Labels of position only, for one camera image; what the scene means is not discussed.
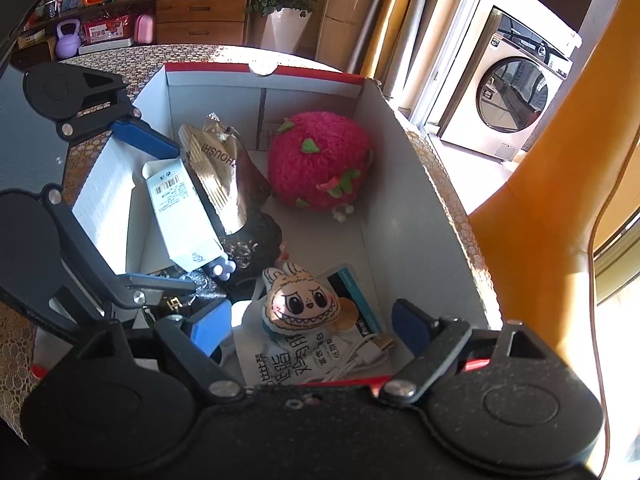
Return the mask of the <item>patterned lace tablecloth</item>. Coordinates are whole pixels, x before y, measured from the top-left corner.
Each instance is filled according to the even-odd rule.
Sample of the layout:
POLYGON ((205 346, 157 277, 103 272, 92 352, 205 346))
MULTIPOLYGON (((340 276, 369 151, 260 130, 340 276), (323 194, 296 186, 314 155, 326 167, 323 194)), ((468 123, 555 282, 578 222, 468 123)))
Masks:
POLYGON ((486 441, 496 364, 467 370, 500 309, 428 166, 431 148, 370 79, 281 66, 169 63, 130 100, 121 76, 74 64, 1 78, 1 299, 68 343, 20 423, 46 460, 143 468, 179 453, 215 460, 299 444, 342 457, 486 441), (356 206, 344 222, 308 197, 262 208, 290 254, 250 296, 159 315, 196 291, 178 266, 229 287, 224 216, 189 162, 186 128, 216 110, 244 126, 305 105, 363 128, 354 166, 325 180, 356 206))

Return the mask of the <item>light blue small carton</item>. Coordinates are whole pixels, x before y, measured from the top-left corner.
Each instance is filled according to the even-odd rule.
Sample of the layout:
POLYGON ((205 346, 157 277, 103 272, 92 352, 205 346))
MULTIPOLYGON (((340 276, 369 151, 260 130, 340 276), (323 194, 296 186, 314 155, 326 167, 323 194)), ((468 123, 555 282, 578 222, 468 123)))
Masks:
POLYGON ((181 158, 151 160, 142 167, 142 177, 173 263, 191 272, 224 254, 181 158))

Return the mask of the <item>pink small case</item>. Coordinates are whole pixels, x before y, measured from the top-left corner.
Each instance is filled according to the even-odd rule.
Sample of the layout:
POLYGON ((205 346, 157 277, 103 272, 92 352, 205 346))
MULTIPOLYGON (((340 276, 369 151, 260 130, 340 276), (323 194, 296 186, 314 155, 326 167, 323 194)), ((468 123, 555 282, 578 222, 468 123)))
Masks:
POLYGON ((134 22, 134 42, 152 44, 154 41, 155 21, 152 14, 140 14, 134 22))

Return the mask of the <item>front-load washing machine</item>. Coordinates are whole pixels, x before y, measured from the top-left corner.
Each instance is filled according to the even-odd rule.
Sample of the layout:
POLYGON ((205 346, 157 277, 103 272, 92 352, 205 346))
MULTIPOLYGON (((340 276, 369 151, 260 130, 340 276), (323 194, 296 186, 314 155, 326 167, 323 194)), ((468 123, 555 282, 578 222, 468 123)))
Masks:
POLYGON ((439 136, 495 159, 514 159, 572 68, 530 27, 493 8, 442 115, 439 136))

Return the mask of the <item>wooden drawer cabinet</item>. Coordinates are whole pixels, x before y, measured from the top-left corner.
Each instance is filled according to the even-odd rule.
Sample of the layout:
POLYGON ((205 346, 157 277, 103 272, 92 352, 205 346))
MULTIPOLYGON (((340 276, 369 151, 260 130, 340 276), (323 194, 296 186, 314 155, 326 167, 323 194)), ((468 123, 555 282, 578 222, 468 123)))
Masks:
POLYGON ((250 0, 112 0, 95 6, 82 6, 56 18, 26 25, 10 55, 11 62, 27 68, 40 62, 57 61, 55 55, 56 25, 78 18, 81 46, 77 54, 99 50, 144 46, 134 42, 134 22, 140 14, 152 14, 155 21, 152 44, 222 44, 244 46, 248 27, 250 0), (131 37, 84 44, 85 22, 108 16, 129 14, 131 37))

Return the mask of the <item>pink plush strawberry toy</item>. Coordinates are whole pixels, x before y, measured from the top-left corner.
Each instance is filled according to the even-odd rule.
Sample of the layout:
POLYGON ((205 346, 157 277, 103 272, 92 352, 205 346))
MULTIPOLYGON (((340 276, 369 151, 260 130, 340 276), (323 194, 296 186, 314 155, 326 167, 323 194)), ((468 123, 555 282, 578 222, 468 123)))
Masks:
POLYGON ((268 150, 273 195, 298 209, 329 211, 344 222, 373 162, 370 136, 353 120, 330 112, 286 118, 268 150))

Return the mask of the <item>teal card box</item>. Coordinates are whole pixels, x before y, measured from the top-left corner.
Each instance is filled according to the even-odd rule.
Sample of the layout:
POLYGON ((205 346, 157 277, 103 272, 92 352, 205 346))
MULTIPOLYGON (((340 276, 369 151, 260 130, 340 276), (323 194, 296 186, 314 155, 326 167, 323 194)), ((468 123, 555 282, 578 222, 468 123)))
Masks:
POLYGON ((320 281, 328 285, 338 298, 348 300, 355 306, 358 316, 354 327, 361 336, 382 333, 383 325, 367 300, 355 269, 350 264, 342 263, 327 270, 320 275, 320 281))

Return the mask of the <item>red cardboard box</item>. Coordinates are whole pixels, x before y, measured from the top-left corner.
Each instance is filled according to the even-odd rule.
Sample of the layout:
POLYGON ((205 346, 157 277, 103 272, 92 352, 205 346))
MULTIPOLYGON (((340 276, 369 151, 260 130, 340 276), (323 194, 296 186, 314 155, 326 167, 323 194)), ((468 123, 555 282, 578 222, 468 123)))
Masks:
POLYGON ((222 376, 247 387, 330 384, 407 363, 427 321, 501 324, 458 196, 369 79, 168 63, 131 101, 121 76, 44 63, 24 91, 55 126, 45 368, 115 320, 202 360, 231 344, 222 376))

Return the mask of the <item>red gift box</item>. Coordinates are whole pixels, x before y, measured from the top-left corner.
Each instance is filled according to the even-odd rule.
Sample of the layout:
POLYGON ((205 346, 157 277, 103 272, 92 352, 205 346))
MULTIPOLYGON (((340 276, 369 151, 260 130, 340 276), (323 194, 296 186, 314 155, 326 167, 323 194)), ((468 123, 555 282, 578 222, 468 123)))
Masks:
POLYGON ((128 39, 131 37, 131 16, 129 14, 108 16, 85 22, 84 44, 100 44, 104 41, 128 39))

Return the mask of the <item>silver foil snack bag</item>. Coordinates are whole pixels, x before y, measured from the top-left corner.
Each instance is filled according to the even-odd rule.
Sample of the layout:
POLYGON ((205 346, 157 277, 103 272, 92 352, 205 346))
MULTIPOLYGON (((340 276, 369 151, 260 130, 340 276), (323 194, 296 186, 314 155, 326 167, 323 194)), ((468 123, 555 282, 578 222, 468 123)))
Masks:
POLYGON ((250 212, 259 209, 271 194, 240 134, 212 113, 202 128, 183 124, 178 138, 224 234, 239 232, 250 212))

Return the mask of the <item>purple kettlebell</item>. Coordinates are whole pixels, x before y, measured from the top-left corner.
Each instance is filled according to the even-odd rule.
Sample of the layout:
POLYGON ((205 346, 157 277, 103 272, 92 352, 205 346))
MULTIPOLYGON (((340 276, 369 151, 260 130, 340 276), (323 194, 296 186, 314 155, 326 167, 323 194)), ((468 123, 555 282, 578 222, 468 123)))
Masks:
POLYGON ((61 60, 72 58, 78 53, 81 46, 79 29, 78 18, 70 18, 56 25, 55 55, 61 60))

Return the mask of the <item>beige standing air conditioner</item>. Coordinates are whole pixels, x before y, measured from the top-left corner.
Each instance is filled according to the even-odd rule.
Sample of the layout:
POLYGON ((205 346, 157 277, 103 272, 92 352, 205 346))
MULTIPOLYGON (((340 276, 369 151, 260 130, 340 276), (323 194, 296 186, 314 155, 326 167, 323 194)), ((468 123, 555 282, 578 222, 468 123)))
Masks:
POLYGON ((316 60, 346 72, 373 0, 326 0, 316 60))

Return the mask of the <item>yellow curtain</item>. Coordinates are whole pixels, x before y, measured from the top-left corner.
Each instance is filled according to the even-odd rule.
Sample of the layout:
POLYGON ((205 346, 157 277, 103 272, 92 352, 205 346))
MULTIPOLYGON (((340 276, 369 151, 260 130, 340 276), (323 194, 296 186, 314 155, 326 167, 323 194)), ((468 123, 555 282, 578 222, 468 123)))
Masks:
POLYGON ((400 33, 410 0, 382 0, 361 66, 363 77, 382 80, 400 33))

